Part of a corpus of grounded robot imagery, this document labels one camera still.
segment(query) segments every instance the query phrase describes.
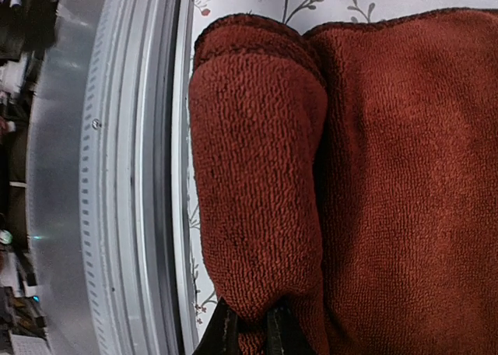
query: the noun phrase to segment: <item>floral pattern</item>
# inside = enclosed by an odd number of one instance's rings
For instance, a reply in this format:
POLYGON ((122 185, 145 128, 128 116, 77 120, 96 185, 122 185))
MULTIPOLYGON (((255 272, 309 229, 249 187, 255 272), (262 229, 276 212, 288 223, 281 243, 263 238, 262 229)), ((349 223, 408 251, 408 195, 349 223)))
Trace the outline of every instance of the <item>floral pattern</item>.
MULTIPOLYGON (((321 23, 344 21, 372 23, 447 7, 496 8, 498 0, 195 0, 193 41, 214 20, 233 13, 267 16, 305 32, 321 23)), ((201 222, 194 168, 188 150, 188 213, 191 234, 191 276, 199 338, 216 306, 216 293, 202 262, 201 222)))

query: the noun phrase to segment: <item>reddish-brown cloth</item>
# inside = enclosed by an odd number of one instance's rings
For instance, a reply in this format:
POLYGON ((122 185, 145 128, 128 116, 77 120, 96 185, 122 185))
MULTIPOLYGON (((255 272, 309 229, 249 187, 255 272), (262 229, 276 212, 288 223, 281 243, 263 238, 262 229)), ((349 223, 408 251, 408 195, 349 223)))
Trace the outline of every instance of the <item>reddish-brown cloth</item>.
POLYGON ((498 353, 498 12, 198 39, 206 268, 264 343, 288 297, 319 355, 498 353))

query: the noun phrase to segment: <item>screw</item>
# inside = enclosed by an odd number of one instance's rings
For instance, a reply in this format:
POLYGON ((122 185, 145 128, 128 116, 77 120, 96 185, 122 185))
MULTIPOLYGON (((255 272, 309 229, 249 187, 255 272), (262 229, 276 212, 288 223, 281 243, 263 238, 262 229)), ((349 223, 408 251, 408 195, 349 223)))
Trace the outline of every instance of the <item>screw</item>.
POLYGON ((98 129, 100 128, 102 125, 100 123, 100 120, 99 119, 93 119, 92 121, 92 128, 93 129, 98 129))

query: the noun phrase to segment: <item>gray metal panel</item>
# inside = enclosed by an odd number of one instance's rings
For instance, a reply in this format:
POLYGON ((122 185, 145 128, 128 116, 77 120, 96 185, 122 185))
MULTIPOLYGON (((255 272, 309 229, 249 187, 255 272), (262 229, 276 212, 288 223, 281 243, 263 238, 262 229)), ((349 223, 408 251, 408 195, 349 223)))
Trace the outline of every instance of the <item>gray metal panel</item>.
POLYGON ((33 105, 28 221, 55 355, 100 354, 83 271, 79 141, 86 79, 104 0, 62 0, 58 43, 46 57, 33 105))

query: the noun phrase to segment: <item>towel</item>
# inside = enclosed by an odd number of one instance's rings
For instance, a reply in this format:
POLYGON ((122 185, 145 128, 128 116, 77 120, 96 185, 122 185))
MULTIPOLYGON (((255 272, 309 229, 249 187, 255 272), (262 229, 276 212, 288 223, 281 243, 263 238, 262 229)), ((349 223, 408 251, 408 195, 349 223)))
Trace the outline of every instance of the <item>towel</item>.
POLYGON ((244 354, 280 297, 319 355, 498 353, 496 42, 472 9, 198 38, 202 247, 244 354))

